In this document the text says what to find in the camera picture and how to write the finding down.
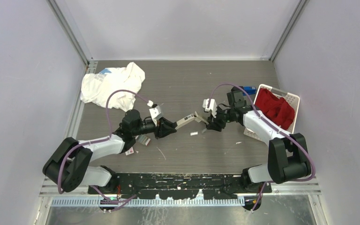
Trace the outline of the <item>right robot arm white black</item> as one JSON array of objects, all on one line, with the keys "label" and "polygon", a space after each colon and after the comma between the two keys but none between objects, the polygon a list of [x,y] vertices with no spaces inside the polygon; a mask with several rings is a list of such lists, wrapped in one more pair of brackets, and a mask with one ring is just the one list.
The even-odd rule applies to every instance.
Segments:
[{"label": "right robot arm white black", "polygon": [[267,163],[242,171],[240,182],[246,192],[254,192],[260,184],[303,182],[314,178],[315,165],[302,134],[292,134],[270,121],[257,109],[242,86],[232,85],[227,99],[229,106],[226,109],[222,109],[212,97],[204,99],[202,107],[209,114],[206,128],[220,132],[227,123],[237,122],[268,146]]}]

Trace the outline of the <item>box of staples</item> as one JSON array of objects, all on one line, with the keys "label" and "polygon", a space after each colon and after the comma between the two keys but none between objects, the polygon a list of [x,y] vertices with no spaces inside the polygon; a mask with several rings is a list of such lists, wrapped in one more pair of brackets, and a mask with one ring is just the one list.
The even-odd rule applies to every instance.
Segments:
[{"label": "box of staples", "polygon": [[[135,137],[135,140],[137,143],[140,143],[144,146],[148,146],[148,144],[150,143],[151,139],[146,136],[146,135],[138,135]],[[133,147],[131,146],[130,149],[128,149],[127,151],[125,151],[125,155],[128,156],[130,154],[134,154],[134,149]]]}]

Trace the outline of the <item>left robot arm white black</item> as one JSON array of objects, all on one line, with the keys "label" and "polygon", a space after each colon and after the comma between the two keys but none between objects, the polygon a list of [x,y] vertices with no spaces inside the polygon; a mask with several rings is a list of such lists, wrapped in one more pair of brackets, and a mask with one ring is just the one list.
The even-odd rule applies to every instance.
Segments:
[{"label": "left robot arm white black", "polygon": [[71,192],[79,185],[87,185],[91,192],[111,194],[118,189],[119,178],[107,166],[90,166],[90,162],[108,155],[125,153],[136,143],[139,135],[153,133],[163,138],[176,133],[177,123],[161,115],[160,107],[150,109],[150,116],[142,119],[138,110],[125,113],[118,129],[101,139],[78,141],[64,139],[45,163],[42,172],[58,186],[59,193]]}]

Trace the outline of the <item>blue black stapler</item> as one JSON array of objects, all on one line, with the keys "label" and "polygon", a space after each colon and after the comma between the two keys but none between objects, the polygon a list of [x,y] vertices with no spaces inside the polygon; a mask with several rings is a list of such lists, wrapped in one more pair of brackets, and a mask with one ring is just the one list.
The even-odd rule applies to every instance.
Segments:
[{"label": "blue black stapler", "polygon": [[255,86],[242,86],[242,88],[248,95],[255,95],[257,93]]}]

